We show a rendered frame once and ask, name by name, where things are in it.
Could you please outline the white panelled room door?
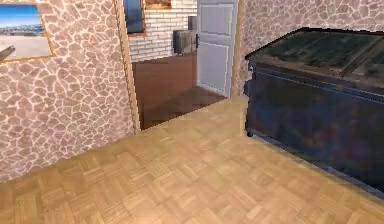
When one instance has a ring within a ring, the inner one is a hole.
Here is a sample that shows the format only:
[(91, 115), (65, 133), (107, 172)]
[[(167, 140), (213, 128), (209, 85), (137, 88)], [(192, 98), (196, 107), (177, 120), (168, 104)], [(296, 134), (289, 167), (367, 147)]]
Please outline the white panelled room door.
[(197, 2), (197, 85), (228, 97), (231, 89), (238, 0)]

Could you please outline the dark blue-black chest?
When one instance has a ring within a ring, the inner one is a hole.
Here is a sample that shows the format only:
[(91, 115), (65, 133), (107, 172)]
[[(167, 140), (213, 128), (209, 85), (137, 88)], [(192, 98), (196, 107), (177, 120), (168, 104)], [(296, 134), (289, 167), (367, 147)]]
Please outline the dark blue-black chest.
[(245, 59), (247, 135), (384, 200), (384, 32), (302, 27)]

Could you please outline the blue framed picture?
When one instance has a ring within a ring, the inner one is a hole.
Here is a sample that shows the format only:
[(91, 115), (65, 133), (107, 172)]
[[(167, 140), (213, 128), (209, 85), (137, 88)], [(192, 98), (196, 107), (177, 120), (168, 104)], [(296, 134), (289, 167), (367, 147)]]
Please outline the blue framed picture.
[(127, 33), (129, 35), (144, 35), (144, 4), (143, 0), (123, 0), (123, 8)]

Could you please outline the framed beach landscape picture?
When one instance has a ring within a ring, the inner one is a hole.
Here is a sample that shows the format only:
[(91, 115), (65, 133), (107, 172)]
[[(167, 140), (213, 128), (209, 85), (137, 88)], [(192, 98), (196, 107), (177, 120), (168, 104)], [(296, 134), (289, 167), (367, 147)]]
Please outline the framed beach landscape picture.
[(36, 3), (0, 3), (0, 63), (54, 55)]

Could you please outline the orange framed picture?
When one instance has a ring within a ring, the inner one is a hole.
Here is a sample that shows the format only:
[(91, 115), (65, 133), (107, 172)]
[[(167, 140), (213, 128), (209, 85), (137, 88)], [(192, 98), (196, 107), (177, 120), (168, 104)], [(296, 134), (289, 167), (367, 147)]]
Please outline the orange framed picture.
[(172, 8), (172, 0), (145, 0), (146, 10), (169, 10)]

